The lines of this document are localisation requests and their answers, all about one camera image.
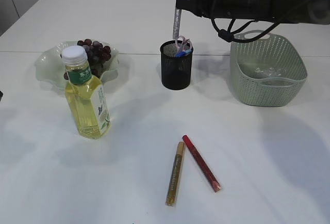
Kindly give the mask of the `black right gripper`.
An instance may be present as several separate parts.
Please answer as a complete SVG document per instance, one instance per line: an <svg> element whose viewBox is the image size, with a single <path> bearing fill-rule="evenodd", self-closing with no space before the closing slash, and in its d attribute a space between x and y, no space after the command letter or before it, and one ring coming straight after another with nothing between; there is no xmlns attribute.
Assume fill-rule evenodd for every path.
<svg viewBox="0 0 330 224"><path fill-rule="evenodd" d="M204 0L203 16L224 19L271 18L271 0ZM199 0L176 0L175 7L202 17Z"/></svg>

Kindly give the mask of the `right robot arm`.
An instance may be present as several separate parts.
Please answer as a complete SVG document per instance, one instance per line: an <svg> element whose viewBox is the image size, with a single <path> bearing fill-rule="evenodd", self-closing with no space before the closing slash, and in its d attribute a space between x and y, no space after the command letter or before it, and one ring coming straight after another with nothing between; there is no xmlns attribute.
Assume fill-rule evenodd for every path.
<svg viewBox="0 0 330 224"><path fill-rule="evenodd" d="M329 0L176 0L176 8L208 19L329 24Z"/></svg>

